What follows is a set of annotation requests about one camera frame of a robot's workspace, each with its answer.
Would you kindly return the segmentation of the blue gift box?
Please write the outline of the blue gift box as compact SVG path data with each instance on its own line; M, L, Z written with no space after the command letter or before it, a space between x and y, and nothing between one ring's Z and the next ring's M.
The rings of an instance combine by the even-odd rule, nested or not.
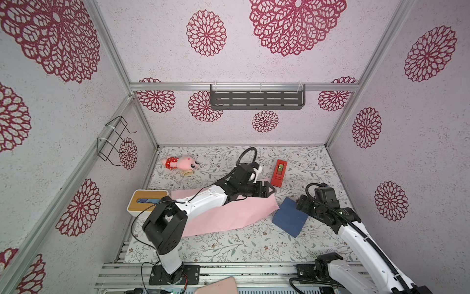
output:
M296 208L296 202L286 198L275 212L272 223L290 236L296 238L304 227L308 215Z

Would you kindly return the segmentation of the pink wrapping paper sheet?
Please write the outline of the pink wrapping paper sheet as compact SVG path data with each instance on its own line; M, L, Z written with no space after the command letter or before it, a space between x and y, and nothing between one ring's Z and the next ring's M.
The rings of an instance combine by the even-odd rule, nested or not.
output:
M178 208L187 213L183 237L227 232L254 224L279 209L275 196L239 197L223 204L222 188L214 184L203 189L172 191Z

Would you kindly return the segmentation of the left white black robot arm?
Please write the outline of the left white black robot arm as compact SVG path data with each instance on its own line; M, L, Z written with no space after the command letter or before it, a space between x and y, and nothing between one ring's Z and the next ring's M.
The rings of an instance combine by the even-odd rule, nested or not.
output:
M159 267L167 276L183 273L183 262L177 245L188 221L214 208L247 198L268 198L276 192L267 181L260 181L262 167L257 163L258 151L250 147L237 159L235 167L212 185L195 195L173 200L166 196L150 206L152 212L142 225L142 231L159 258Z

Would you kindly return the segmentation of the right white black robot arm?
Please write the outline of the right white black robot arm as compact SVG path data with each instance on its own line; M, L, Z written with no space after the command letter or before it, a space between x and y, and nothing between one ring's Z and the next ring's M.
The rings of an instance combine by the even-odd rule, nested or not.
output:
M404 274L376 244L352 208L342 208L332 187L310 183L296 202L297 210L326 224L358 257L369 278L363 277L336 253L318 256L313 263L297 266L289 282L344 288L352 294L429 294Z

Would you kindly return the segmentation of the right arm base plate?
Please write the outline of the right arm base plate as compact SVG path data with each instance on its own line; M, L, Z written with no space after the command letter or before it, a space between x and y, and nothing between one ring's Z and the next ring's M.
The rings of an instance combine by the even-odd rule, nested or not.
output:
M296 265L297 276L300 279L317 280L318 271L315 263L301 263Z

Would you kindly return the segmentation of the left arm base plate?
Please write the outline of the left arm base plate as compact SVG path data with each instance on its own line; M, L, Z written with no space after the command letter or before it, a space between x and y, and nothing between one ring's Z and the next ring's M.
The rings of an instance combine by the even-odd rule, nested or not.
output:
M200 278L199 265L182 265L173 274L168 274L163 266L152 267L149 285L197 285Z

